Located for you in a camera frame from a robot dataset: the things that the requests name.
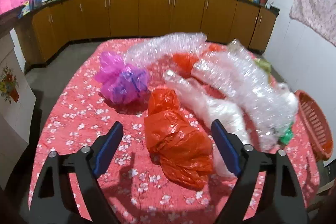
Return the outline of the green foil wrapper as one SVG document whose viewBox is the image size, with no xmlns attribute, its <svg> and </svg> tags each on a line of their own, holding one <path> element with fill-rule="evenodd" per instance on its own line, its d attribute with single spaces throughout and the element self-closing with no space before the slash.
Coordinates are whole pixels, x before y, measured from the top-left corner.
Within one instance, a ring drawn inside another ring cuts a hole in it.
<svg viewBox="0 0 336 224">
<path fill-rule="evenodd" d="M 293 122 L 288 126 L 288 128 L 284 131 L 284 134 L 279 137 L 279 142 L 283 145 L 288 145 L 291 139 L 293 138 Z"/>
</svg>

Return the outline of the red plastic basket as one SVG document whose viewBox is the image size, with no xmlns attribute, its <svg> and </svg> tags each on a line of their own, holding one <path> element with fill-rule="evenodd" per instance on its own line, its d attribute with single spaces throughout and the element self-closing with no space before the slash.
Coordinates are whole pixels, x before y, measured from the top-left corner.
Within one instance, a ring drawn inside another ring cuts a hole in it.
<svg viewBox="0 0 336 224">
<path fill-rule="evenodd" d="M 298 113 L 308 134 L 316 161 L 327 161 L 333 153 L 329 124 L 317 102 L 303 90 L 297 90 Z"/>
</svg>

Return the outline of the clear bubble wrap sheet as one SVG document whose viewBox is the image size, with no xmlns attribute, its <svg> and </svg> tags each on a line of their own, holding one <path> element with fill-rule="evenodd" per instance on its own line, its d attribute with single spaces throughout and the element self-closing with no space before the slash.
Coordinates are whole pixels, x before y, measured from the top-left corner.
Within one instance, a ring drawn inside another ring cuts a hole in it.
<svg viewBox="0 0 336 224">
<path fill-rule="evenodd" d="M 124 59 L 138 67 L 147 67 L 175 53 L 200 53 L 210 44 L 202 33 L 173 33 L 153 38 L 129 48 Z M 191 76 L 206 93 L 237 104 L 243 118 L 249 116 L 256 129 L 260 147 L 267 151 L 279 142 L 298 111 L 295 95 L 284 83 L 268 83 L 267 74 L 259 68 L 250 52 L 233 40 L 225 51 L 205 54 L 194 64 Z"/>
</svg>

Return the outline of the large orange plastic bag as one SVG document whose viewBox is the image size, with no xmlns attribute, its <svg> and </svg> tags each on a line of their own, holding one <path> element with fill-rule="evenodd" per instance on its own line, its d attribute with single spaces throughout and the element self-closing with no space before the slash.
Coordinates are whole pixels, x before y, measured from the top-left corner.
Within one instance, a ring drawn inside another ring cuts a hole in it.
<svg viewBox="0 0 336 224">
<path fill-rule="evenodd" d="M 175 91 L 152 91 L 144 127 L 146 148 L 159 157 L 164 175 L 187 189 L 203 189 L 213 172 L 213 144 L 185 119 Z"/>
</svg>

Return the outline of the white bubble wrap piece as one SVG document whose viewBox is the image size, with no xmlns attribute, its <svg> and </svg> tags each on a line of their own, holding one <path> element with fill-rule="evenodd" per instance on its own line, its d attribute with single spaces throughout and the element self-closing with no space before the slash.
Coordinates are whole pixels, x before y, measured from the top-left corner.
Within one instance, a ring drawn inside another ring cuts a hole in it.
<svg viewBox="0 0 336 224">
<path fill-rule="evenodd" d="M 208 95 L 195 79 L 185 79 L 168 70 L 163 79 L 169 89 L 175 91 L 180 103 L 202 120 L 207 128 L 219 120 L 228 133 L 236 135 L 245 144 L 251 144 L 250 134 L 246 131 L 241 108 L 227 100 Z"/>
</svg>

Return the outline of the purple plastic bag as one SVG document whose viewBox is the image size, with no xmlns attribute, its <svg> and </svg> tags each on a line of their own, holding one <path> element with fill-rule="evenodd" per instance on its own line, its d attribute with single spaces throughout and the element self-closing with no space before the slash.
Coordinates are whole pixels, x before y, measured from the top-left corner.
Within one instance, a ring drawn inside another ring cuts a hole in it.
<svg viewBox="0 0 336 224">
<path fill-rule="evenodd" d="M 114 105 L 140 100 L 148 92 L 147 70 L 135 67 L 117 53 L 105 51 L 99 57 L 100 68 L 95 80 L 102 84 L 100 92 Z"/>
</svg>

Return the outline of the green plastic bag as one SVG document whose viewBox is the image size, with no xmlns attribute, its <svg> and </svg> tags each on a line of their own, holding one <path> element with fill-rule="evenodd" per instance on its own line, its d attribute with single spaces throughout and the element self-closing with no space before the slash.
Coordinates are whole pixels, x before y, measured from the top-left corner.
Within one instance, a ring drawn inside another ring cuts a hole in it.
<svg viewBox="0 0 336 224">
<path fill-rule="evenodd" d="M 271 78 L 272 65 L 268 61 L 261 59 L 261 58 L 254 59 L 254 62 L 259 68 L 261 68 L 267 74 L 268 83 L 271 83 L 272 82 L 272 78 Z"/>
</svg>

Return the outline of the small orange plastic bag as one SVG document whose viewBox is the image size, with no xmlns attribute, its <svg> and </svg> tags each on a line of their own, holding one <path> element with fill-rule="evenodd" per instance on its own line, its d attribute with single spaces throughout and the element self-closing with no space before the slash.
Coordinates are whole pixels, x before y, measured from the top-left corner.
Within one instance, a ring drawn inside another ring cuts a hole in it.
<svg viewBox="0 0 336 224">
<path fill-rule="evenodd" d="M 220 45 L 210 44 L 210 46 L 200 53 L 175 53 L 172 60 L 177 64 L 181 75 L 191 76 L 191 71 L 195 63 L 197 63 L 205 54 L 213 52 L 221 52 L 225 49 Z"/>
</svg>

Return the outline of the brown lower kitchen cabinets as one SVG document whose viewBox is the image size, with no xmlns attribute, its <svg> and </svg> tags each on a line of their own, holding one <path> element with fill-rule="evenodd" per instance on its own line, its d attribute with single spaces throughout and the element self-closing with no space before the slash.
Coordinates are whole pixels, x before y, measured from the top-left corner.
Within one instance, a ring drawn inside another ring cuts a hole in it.
<svg viewBox="0 0 336 224">
<path fill-rule="evenodd" d="M 70 42 L 202 32 L 209 42 L 238 39 L 264 52 L 278 8 L 248 0 L 58 0 L 15 26 L 26 67 L 39 67 Z"/>
</svg>

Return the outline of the red floral tablecloth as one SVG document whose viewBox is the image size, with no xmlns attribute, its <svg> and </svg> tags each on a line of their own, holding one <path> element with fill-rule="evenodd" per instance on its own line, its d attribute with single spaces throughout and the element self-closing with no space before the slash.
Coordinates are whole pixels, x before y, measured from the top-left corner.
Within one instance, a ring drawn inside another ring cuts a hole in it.
<svg viewBox="0 0 336 224">
<path fill-rule="evenodd" d="M 50 152 L 75 153 L 120 122 L 122 140 L 107 171 L 97 180 L 119 223 L 304 223 L 305 206 L 317 192 L 319 174 L 298 111 L 289 144 L 277 143 L 264 151 L 249 116 L 245 115 L 244 121 L 251 144 L 244 145 L 219 120 L 207 128 L 179 101 L 179 110 L 189 124 L 212 141 L 213 172 L 201 190 L 187 189 L 164 175 L 159 157 L 146 148 L 144 119 L 152 91 L 169 89 L 163 73 L 179 72 L 177 64 L 165 56 L 147 67 L 134 65 L 147 70 L 149 92 L 126 105 L 114 105 L 105 99 L 100 92 L 102 84 L 95 80 L 101 53 L 114 52 L 125 61 L 129 48 L 147 40 L 104 42 L 78 69 L 42 131 L 33 186 Z M 70 174 L 70 182 L 80 215 L 89 219 L 74 173 Z"/>
</svg>

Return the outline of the white floral cabinet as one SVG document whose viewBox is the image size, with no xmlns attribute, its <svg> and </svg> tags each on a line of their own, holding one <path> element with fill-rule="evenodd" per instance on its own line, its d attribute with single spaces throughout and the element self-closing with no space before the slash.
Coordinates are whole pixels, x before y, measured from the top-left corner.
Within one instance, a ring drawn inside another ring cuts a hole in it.
<svg viewBox="0 0 336 224">
<path fill-rule="evenodd" d="M 1 38 L 1 188 L 30 142 L 36 96 L 15 54 L 10 34 Z"/>
</svg>

